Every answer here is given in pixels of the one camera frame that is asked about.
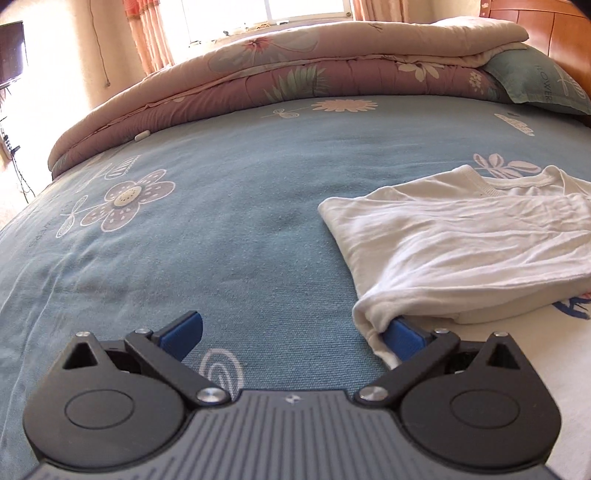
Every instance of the pillowcase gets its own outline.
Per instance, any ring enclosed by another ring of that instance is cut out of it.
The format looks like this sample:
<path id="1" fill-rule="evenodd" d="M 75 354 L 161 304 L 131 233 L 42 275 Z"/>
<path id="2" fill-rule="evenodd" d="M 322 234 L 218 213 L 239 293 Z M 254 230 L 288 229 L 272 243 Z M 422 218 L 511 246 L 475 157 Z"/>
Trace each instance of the pillowcase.
<path id="1" fill-rule="evenodd" d="M 581 86 L 554 60 L 528 46 L 501 52 L 482 67 L 507 91 L 513 103 L 546 110 L 591 115 L 591 100 Z"/>

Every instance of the blue bed sheet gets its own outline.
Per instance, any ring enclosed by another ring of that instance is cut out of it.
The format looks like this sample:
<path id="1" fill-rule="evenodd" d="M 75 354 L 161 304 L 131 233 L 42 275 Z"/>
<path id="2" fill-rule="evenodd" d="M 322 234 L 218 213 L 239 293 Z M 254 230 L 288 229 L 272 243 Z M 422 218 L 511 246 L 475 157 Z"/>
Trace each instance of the blue bed sheet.
<path id="1" fill-rule="evenodd" d="M 66 172 L 0 233 L 0 480 L 35 465 L 25 401 L 78 330 L 117 339 L 196 309 L 185 363 L 233 395 L 359 388 L 385 369 L 317 205 L 462 164 L 591 180 L 590 151 L 591 129 L 533 107 L 368 96 L 180 125 Z"/>

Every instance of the metal pivot screw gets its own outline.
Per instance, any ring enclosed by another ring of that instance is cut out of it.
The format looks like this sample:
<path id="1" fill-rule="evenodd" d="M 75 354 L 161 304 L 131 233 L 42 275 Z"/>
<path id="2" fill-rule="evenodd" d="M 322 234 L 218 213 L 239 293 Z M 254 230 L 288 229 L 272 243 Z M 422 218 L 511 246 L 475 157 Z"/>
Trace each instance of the metal pivot screw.
<path id="1" fill-rule="evenodd" d="M 388 390 L 378 385 L 370 385 L 359 390 L 359 396 L 366 401 L 382 401 L 388 397 Z"/>
<path id="2" fill-rule="evenodd" d="M 207 387 L 197 392 L 197 399 L 203 403 L 214 405 L 226 400 L 226 392 L 218 387 Z"/>

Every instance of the black circular cap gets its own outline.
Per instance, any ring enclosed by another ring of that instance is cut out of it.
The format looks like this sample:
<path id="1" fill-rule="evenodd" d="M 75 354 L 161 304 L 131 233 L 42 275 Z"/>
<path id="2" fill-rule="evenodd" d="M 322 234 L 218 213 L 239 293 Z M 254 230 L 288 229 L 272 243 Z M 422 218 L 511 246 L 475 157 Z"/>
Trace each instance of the black circular cap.
<path id="1" fill-rule="evenodd" d="M 400 419 L 438 460 L 489 473 L 544 462 L 560 430 L 543 384 L 504 368 L 425 380 L 402 399 Z"/>
<path id="2" fill-rule="evenodd" d="M 84 429 L 116 427 L 131 417 L 133 412 L 133 399 L 117 390 L 84 392 L 66 405 L 66 417 Z"/>
<path id="3" fill-rule="evenodd" d="M 184 420 L 163 382 L 112 368 L 64 370 L 27 401 L 23 426 L 38 458 L 72 469 L 137 462 L 163 447 Z"/>
<path id="4" fill-rule="evenodd" d="M 499 429 L 515 421 L 519 404 L 509 395 L 491 390 L 472 390 L 452 400 L 458 420 L 478 429 Z"/>

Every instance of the pink quilt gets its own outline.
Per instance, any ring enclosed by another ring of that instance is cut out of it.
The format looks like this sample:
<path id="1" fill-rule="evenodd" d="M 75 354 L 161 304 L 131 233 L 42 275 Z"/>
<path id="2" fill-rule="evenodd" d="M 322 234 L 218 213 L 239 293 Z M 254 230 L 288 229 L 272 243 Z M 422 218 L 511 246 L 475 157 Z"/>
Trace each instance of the pink quilt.
<path id="1" fill-rule="evenodd" d="M 145 130 L 301 98 L 450 95 L 509 102 L 476 68 L 525 48 L 512 22 L 337 22 L 246 38 L 160 71 L 93 110 L 53 147 L 53 177 Z"/>

